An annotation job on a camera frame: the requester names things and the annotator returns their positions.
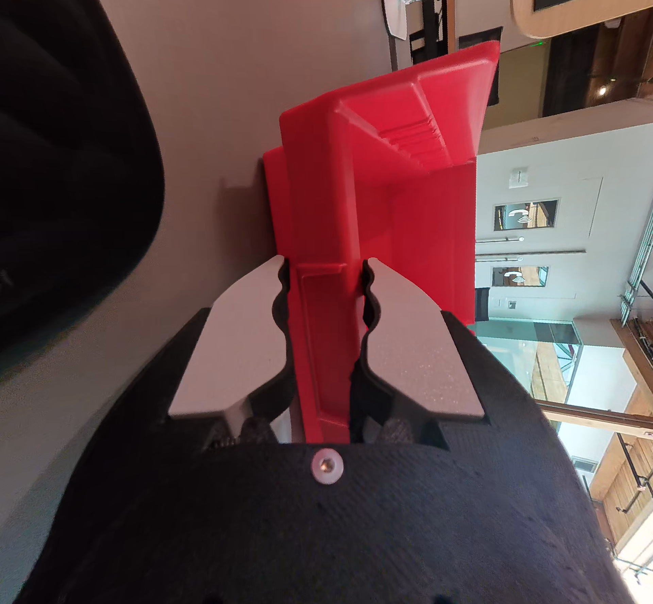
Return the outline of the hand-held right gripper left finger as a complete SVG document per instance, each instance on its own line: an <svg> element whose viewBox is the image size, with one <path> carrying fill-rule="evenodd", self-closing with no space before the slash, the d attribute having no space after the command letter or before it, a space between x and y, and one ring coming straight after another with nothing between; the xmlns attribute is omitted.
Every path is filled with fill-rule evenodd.
<svg viewBox="0 0 653 604"><path fill-rule="evenodd" d="M272 257L214 302L168 408L171 418L223 417L239 435L255 415L250 397L287 363L286 337L273 318L284 260Z"/></svg>

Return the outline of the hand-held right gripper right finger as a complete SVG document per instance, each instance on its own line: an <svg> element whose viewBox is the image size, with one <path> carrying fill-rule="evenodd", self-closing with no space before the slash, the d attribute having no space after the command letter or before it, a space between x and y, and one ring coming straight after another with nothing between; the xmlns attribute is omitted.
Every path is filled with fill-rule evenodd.
<svg viewBox="0 0 653 604"><path fill-rule="evenodd" d="M378 258L363 263L360 356L351 420L481 420L485 416L441 308Z"/></svg>

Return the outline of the red plastic bin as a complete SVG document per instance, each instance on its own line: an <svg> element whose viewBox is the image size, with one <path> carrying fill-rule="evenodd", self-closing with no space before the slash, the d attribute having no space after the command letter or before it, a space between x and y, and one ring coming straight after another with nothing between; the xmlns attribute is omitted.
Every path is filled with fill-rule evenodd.
<svg viewBox="0 0 653 604"><path fill-rule="evenodd" d="M282 146L263 163L310 443L350 442L364 261L475 321L476 163L499 58L484 42L280 116Z"/></svg>

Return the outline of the door window with phone sign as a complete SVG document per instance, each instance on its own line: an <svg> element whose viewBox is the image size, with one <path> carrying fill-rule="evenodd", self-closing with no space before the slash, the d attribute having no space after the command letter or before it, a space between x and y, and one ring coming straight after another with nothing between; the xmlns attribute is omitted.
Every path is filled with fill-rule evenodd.
<svg viewBox="0 0 653 604"><path fill-rule="evenodd" d="M498 266L492 269L491 287L544 288L548 266Z"/></svg>
<svg viewBox="0 0 653 604"><path fill-rule="evenodd" d="M558 206L558 199L497 205L494 207L494 231L553 228Z"/></svg>

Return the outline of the black foam pad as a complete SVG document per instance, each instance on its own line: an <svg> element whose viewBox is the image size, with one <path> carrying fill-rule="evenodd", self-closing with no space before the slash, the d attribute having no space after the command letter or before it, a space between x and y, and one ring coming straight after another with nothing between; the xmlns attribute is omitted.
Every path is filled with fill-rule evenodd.
<svg viewBox="0 0 653 604"><path fill-rule="evenodd" d="M1 0L1 379L141 261L161 152L100 0Z"/></svg>

